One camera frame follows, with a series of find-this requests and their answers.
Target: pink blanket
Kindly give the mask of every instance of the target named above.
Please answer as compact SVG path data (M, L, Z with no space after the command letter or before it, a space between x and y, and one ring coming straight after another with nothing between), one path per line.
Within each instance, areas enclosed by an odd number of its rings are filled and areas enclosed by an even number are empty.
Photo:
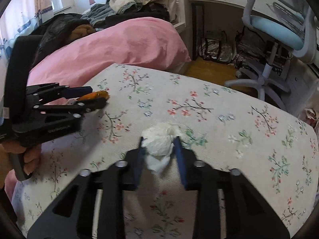
M113 63L166 70L189 61L188 51L171 23L151 17L138 18L55 51L31 70L28 85L59 82L71 87L83 86ZM11 171L5 182L10 199L16 182Z

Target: bed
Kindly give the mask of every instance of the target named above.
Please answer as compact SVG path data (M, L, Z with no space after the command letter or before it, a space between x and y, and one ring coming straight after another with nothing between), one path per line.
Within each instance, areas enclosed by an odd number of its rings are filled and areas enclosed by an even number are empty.
M160 121L178 123L197 158L218 170L241 169L291 237L309 217L318 144L294 116L229 88L132 65L113 64L86 85L108 90L108 105L87 114L81 132L43 144L39 170L17 183L12 204L24 234L81 169L106 169ZM161 175L144 169L138 191L124 194L127 238L192 238L195 207L196 192L184 191L175 159Z
M131 19L53 52L31 70L28 85L58 81L82 86L113 63L176 71L189 61L171 23L151 17Z

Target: orange object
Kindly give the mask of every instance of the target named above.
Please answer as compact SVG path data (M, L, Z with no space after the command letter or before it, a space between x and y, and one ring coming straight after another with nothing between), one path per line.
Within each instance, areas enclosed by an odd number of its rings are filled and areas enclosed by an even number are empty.
M97 98L105 98L108 100L110 98L109 94L107 91L97 91L93 93L86 94L78 99L78 101L83 101L83 100L90 100L90 99L97 99Z

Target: pile of clothes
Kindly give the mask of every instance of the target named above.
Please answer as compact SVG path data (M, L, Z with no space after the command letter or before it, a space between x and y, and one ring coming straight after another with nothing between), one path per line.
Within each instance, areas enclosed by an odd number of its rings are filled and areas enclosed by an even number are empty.
M32 67L71 42L129 19L153 17L168 22L176 19L176 0L107 0L83 15L58 14L30 35L42 35Z
M120 22L154 17L168 22L176 19L176 0L107 0L85 11L81 19L89 20L95 28L108 28Z

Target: crumpled tissue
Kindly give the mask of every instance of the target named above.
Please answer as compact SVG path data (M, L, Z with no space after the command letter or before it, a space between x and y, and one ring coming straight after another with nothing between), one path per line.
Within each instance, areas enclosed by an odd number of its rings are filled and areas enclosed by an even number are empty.
M160 174L170 161L173 140L182 133L175 123L160 122L142 132L142 147L146 148L145 162L154 174Z

